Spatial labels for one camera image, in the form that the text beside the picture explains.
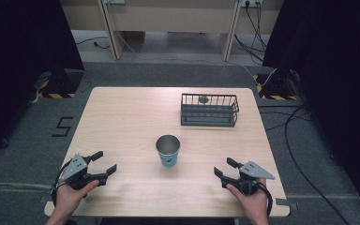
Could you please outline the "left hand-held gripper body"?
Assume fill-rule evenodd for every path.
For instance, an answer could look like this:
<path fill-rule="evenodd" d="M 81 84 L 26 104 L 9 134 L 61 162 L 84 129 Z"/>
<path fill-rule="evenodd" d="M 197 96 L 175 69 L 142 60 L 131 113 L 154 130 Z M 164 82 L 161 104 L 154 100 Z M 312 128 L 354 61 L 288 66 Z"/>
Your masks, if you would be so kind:
<path fill-rule="evenodd" d="M 80 154 L 74 157 L 64 166 L 64 172 L 58 176 L 56 186 L 67 183 L 72 188 L 79 190 L 92 181 L 98 180 L 101 173 L 91 174 L 88 172 L 88 165 Z"/>

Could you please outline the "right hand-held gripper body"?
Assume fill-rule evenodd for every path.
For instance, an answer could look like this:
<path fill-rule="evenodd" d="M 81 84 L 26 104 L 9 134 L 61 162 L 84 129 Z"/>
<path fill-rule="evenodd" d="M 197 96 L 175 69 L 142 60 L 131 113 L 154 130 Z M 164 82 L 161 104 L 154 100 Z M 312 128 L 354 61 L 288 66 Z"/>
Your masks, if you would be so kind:
<path fill-rule="evenodd" d="M 229 184 L 235 186 L 246 196 L 250 196 L 258 190 L 261 178 L 270 180 L 275 179 L 273 174 L 254 161 L 243 164 L 243 167 L 237 170 L 239 171 L 239 177 L 237 179 L 230 178 L 231 181 Z"/>

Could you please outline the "dark grey wire basket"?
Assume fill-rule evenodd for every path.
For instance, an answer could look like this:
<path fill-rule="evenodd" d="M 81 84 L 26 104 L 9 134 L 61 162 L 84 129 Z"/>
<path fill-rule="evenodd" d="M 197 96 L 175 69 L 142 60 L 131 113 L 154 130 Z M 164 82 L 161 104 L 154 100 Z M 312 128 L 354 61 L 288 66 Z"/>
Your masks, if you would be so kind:
<path fill-rule="evenodd" d="M 206 104 L 199 96 L 207 96 Z M 180 122 L 182 126 L 230 127 L 233 128 L 239 113 L 236 95 L 190 94 L 181 95 Z"/>

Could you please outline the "blue cup with metal inside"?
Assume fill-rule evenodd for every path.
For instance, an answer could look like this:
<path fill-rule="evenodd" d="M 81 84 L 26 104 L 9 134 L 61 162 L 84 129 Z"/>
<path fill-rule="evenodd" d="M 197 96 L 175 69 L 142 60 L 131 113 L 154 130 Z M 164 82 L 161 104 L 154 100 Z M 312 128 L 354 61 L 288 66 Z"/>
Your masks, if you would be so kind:
<path fill-rule="evenodd" d="M 166 134 L 157 139 L 156 149 L 162 165 L 173 167 L 177 163 L 180 141 L 176 136 Z"/>

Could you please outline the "person's left hand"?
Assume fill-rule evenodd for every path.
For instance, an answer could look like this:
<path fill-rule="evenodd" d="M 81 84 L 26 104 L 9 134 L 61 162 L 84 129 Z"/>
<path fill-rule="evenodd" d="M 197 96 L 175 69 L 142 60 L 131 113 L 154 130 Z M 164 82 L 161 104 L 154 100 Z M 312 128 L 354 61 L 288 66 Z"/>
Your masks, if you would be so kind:
<path fill-rule="evenodd" d="M 59 185 L 56 195 L 56 205 L 54 214 L 62 218 L 68 218 L 78 208 L 81 200 L 99 184 L 98 180 L 92 181 L 85 187 L 76 190 L 69 184 L 63 183 Z"/>

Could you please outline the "person's right hand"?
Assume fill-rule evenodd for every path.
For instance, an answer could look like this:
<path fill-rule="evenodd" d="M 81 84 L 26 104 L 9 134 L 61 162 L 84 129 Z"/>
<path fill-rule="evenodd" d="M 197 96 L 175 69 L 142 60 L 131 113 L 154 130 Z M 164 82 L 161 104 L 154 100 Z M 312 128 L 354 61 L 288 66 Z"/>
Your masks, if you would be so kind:
<path fill-rule="evenodd" d="M 253 195 L 245 196 L 231 184 L 226 186 L 231 194 L 240 202 L 247 218 L 268 218 L 267 216 L 267 196 L 263 190 L 257 190 Z"/>

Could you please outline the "black stand base striped tape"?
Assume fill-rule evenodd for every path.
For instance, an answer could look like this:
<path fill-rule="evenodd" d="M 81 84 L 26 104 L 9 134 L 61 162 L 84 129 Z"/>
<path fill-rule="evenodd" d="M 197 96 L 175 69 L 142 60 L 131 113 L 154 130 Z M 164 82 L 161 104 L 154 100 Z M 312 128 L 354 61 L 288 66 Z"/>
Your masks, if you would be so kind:
<path fill-rule="evenodd" d="M 74 98 L 84 72 L 79 69 L 45 71 L 37 79 L 38 98 Z"/>
<path fill-rule="evenodd" d="M 253 75 L 260 98 L 275 100 L 297 100 L 295 91 L 287 76 L 277 74 L 274 69 L 268 73 Z"/>

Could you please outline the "black curtain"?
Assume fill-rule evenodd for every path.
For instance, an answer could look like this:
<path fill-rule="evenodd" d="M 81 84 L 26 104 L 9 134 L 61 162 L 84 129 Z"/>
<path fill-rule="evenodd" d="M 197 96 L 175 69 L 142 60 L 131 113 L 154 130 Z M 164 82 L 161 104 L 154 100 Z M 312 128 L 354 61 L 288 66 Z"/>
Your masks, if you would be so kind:
<path fill-rule="evenodd" d="M 0 0 L 0 142 L 46 71 L 82 69 L 60 0 Z"/>
<path fill-rule="evenodd" d="M 263 62 L 280 75 L 298 73 L 360 194 L 360 0 L 283 0 Z"/>

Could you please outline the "beige wooden desk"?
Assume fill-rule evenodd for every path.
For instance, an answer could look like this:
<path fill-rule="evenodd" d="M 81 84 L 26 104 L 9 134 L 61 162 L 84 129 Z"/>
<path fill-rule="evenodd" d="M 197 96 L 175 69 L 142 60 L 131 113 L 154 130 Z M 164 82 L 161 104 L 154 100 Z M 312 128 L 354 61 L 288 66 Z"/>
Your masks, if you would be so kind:
<path fill-rule="evenodd" d="M 272 33 L 284 0 L 262 0 L 243 9 L 241 0 L 59 0 L 73 30 L 105 31 L 119 60 L 126 32 L 217 34 L 221 59 L 230 59 L 234 36 Z"/>

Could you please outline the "white wall socket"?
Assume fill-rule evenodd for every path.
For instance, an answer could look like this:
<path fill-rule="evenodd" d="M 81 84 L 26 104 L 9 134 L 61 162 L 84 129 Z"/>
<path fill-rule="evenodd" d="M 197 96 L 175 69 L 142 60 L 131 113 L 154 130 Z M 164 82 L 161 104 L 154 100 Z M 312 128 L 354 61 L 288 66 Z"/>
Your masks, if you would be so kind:
<path fill-rule="evenodd" d="M 241 7 L 243 8 L 257 8 L 261 7 L 263 0 L 241 0 Z"/>

